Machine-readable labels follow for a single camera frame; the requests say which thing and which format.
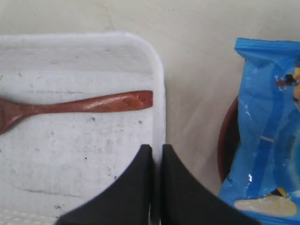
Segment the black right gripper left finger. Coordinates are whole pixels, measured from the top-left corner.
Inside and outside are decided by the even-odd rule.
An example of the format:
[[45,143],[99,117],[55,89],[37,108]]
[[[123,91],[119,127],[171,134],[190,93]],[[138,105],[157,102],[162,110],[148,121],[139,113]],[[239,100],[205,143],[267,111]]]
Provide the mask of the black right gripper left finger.
[[147,225],[152,198],[152,148],[143,144],[133,161],[102,193],[65,213],[58,225]]

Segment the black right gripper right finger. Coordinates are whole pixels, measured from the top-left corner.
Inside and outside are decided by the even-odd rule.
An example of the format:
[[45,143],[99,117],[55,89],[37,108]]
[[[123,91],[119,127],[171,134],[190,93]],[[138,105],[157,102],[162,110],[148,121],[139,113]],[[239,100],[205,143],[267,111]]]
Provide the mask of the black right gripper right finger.
[[207,190],[184,166],[173,147],[163,145],[161,162],[163,225],[258,225]]

